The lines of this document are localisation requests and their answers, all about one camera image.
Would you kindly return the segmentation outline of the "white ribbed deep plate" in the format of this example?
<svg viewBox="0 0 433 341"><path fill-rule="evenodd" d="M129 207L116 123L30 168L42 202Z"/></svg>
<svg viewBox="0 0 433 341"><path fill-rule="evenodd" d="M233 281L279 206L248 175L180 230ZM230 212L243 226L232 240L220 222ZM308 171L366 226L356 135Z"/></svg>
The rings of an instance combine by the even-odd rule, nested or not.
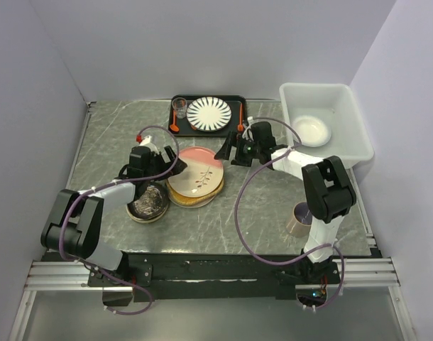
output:
<svg viewBox="0 0 433 341"><path fill-rule="evenodd" d="M331 138L331 129L318 117L302 115L294 119L292 128L293 138L301 141L306 147L320 147L327 144Z"/></svg>

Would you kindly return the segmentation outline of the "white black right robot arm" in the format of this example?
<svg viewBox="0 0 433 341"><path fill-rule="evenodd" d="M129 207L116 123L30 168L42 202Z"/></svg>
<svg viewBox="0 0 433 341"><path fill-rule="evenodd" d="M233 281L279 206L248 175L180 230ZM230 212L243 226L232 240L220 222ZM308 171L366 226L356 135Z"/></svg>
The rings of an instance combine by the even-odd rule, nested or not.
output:
<svg viewBox="0 0 433 341"><path fill-rule="evenodd" d="M308 283L316 283L329 267L333 251L337 250L334 246L336 235L344 217L356 204L356 193L340 157L310 156L297 151L298 146L278 144L266 119L249 125L242 133L229 133L214 158L228 160L232 148L235 148L235 157L231 160L234 166L250 167L256 159L261 167L254 175L269 168L302 181L311 214L311 227L302 254L295 259L269 261L257 255L244 240L239 227L238 208L248 181L243 184L236 199L234 221L237 235L251 256L271 266L299 264L301 277Z"/></svg>

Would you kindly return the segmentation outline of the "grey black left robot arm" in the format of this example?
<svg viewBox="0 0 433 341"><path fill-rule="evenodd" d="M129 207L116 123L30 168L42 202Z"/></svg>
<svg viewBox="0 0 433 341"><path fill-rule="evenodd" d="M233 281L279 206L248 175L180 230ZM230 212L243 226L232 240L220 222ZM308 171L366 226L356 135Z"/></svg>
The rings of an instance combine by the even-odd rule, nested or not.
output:
<svg viewBox="0 0 433 341"><path fill-rule="evenodd" d="M105 277L120 286L131 275L128 255L100 238L104 213L139 199L154 180L183 172L187 164L170 146L169 161L153 144L131 149L128 163L110 183L99 188L61 190L47 218L40 243L60 252L64 259L79 259L105 269Z"/></svg>

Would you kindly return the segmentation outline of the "pink cream floral plate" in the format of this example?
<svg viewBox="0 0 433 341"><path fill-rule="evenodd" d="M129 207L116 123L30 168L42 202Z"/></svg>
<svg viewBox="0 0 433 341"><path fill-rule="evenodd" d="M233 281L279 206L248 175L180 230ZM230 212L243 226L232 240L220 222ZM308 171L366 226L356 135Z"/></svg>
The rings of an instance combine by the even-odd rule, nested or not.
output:
<svg viewBox="0 0 433 341"><path fill-rule="evenodd" d="M224 177L224 167L214 158L215 152L200 146L184 148L179 158L187 164L178 175L168 178L168 185L185 197L203 197L218 188Z"/></svg>

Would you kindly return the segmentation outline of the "orange woven pattern plate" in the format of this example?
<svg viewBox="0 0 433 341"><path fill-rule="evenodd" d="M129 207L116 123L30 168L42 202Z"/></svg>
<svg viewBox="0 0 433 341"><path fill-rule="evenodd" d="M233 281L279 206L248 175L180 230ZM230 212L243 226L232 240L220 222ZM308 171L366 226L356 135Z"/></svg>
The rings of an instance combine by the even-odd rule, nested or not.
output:
<svg viewBox="0 0 433 341"><path fill-rule="evenodd" d="M168 189L168 196L169 198L178 205L184 206L184 207L191 207L194 205L201 204L205 202L206 200L212 200L216 195L218 195L224 187L224 180L220 182L220 184L216 187L215 190L210 192L207 195L203 195L200 197L187 197L184 195L179 194L176 190L174 190L168 181L166 181L166 188Z"/></svg>

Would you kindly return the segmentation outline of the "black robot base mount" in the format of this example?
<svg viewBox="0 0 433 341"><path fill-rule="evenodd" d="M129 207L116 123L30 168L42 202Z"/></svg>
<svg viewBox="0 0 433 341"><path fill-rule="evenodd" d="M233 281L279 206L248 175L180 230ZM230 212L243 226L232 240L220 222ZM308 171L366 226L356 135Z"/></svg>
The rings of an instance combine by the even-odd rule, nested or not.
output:
<svg viewBox="0 0 433 341"><path fill-rule="evenodd" d="M129 299L147 302L172 299L275 298L294 300L297 286L310 285L323 291L344 279L337 263L322 276L303 276L299 264L271 266L247 254L128 254L130 271L121 276L138 285L113 298L111 306L126 305ZM267 260L287 261L286 255L270 255Z"/></svg>

